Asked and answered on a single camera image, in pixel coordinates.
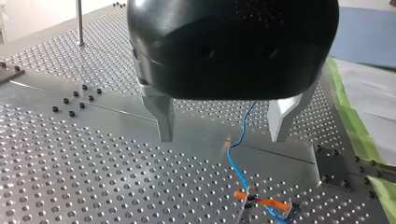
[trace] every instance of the orange wire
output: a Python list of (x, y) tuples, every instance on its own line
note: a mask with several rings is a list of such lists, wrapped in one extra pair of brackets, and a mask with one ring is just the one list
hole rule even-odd
[[(236, 192), (233, 193), (233, 196), (235, 198), (245, 200), (248, 195), (246, 193), (236, 191)], [(280, 208), (280, 209), (283, 209), (283, 210), (289, 210), (290, 209), (290, 205), (288, 205), (286, 203), (278, 202), (277, 200), (256, 199), (256, 203), (270, 205), (270, 206), (277, 207), (277, 208)]]

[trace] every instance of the green tape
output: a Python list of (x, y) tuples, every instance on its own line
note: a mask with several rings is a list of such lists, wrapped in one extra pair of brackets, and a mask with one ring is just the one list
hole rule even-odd
[(378, 179), (372, 176), (368, 177), (375, 188), (389, 223), (396, 224), (396, 184), (388, 180)]
[(329, 58), (326, 64), (329, 70), (335, 107), (343, 121), (356, 155), (362, 160), (374, 160), (383, 163), (381, 156), (375, 148), (374, 139), (367, 132), (367, 129), (359, 118), (358, 112), (350, 105), (335, 61)]

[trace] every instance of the metal bracket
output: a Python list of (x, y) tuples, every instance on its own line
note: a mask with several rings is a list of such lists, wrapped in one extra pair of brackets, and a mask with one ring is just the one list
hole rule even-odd
[(255, 206), (256, 197), (252, 195), (257, 195), (258, 190), (256, 188), (249, 188), (247, 190), (248, 196), (242, 204), (242, 212), (239, 214), (237, 219), (237, 224), (250, 224), (251, 223), (251, 209)]
[(352, 191), (351, 181), (347, 173), (346, 159), (336, 149), (312, 147), (315, 154), (317, 175), (321, 184), (346, 191)]
[(22, 70), (19, 66), (8, 68), (6, 63), (0, 63), (0, 84), (23, 74), (25, 74), (25, 70)]
[(143, 105), (157, 119), (160, 140), (172, 142), (175, 121), (173, 98), (156, 91), (140, 79), (138, 83)]
[(287, 99), (270, 102), (267, 119), (273, 142), (286, 141), (294, 118), (309, 105), (317, 87), (319, 77), (305, 92)]

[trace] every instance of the aluminum surface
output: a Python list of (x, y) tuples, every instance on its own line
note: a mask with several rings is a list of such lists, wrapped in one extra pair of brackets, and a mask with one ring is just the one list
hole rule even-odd
[[(175, 129), (174, 143), (160, 143), (150, 120), (94, 105), (78, 111), (77, 100), (62, 105), (62, 96), (15, 84), (0, 92), (13, 92), (0, 101), (1, 223), (236, 220), (241, 202), (232, 195), (241, 186), (226, 159), (229, 142)], [(302, 205), (295, 223), (385, 220), (360, 191), (317, 187), (314, 164), (246, 147), (233, 155), (262, 197)], [(270, 218), (260, 207), (253, 215), (252, 223)]]

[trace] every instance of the wire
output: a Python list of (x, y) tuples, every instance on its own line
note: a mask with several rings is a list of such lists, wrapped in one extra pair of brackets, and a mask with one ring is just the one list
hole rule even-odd
[(276, 219), (276, 221), (278, 221), (280, 224), (288, 224), (282, 217), (280, 217), (275, 211), (274, 209), (272, 209), (271, 207), (265, 205), (264, 208), (266, 208), (268, 210), (268, 212), (270, 213), (271, 216), (273, 216), (274, 219)]
[(227, 157), (228, 157), (228, 161), (230, 162), (231, 166), (233, 167), (233, 169), (235, 170), (236, 174), (239, 176), (239, 178), (242, 181), (242, 184), (244, 185), (245, 189), (248, 189), (248, 182), (245, 179), (244, 175), (242, 174), (242, 172), (238, 169), (238, 167), (236, 166), (235, 162), (233, 161), (233, 158), (231, 157), (231, 151), (233, 149), (233, 147), (237, 147), (239, 146), (242, 141), (244, 140), (245, 137), (245, 133), (246, 133), (246, 126), (247, 126), (247, 119), (248, 119), (248, 115), (250, 114), (251, 110), (253, 109), (254, 105), (257, 103), (257, 101), (255, 101), (253, 103), (253, 105), (250, 106), (250, 108), (248, 109), (246, 115), (244, 116), (244, 119), (242, 120), (242, 134), (239, 137), (239, 141), (233, 145), (231, 145), (228, 150), (227, 150)]
[[(246, 128), (247, 128), (247, 120), (248, 120), (248, 116), (251, 112), (251, 110), (253, 109), (254, 105), (257, 104), (257, 101), (255, 101), (250, 108), (248, 109), (246, 115), (244, 116), (244, 119), (242, 120), (242, 134), (239, 137), (239, 141), (233, 145), (231, 145), (228, 150), (227, 150), (227, 158), (228, 161), (230, 162), (231, 166), (233, 167), (233, 169), (235, 170), (236, 174), (239, 176), (239, 178), (241, 179), (242, 184), (244, 185), (245, 189), (249, 188), (249, 184), (248, 181), (245, 179), (244, 174), (242, 174), (242, 172), (238, 169), (238, 167), (236, 166), (235, 162), (233, 161), (233, 158), (231, 156), (231, 151), (234, 147), (237, 147), (239, 145), (241, 145), (242, 141), (244, 140), (245, 137), (245, 133), (246, 133)], [(266, 208), (269, 212), (269, 214), (276, 219), (276, 221), (278, 221), (281, 224), (287, 224), (287, 222), (285, 220), (283, 220), (282, 217), (280, 217), (272, 208), (268, 207), (267, 205), (264, 206), (264, 208)]]

